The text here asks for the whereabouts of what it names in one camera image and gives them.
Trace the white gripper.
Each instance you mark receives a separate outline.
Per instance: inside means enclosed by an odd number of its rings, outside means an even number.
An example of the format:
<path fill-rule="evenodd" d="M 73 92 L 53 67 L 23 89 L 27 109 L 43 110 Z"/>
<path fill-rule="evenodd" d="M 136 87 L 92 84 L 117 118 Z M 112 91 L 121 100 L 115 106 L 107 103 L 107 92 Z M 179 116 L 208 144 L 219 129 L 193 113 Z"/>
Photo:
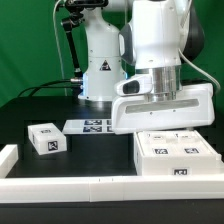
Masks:
<path fill-rule="evenodd" d="M 116 134 L 207 126 L 215 119 L 210 83 L 183 86 L 175 100 L 152 102 L 147 95 L 117 97 L 112 103 Z"/>

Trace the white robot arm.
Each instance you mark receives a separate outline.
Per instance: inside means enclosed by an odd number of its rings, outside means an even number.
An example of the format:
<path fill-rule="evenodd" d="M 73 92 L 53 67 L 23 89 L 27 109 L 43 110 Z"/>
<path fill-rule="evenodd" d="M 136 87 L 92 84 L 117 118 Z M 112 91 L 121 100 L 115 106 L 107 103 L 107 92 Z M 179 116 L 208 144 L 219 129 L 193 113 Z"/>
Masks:
<path fill-rule="evenodd" d="M 117 134 L 210 125 L 210 83 L 181 85 L 180 66 L 201 51 L 203 31 L 192 0 L 111 0 L 110 10 L 132 8 L 117 29 L 100 6 L 84 10 L 88 69 L 81 97 L 112 103 Z"/>

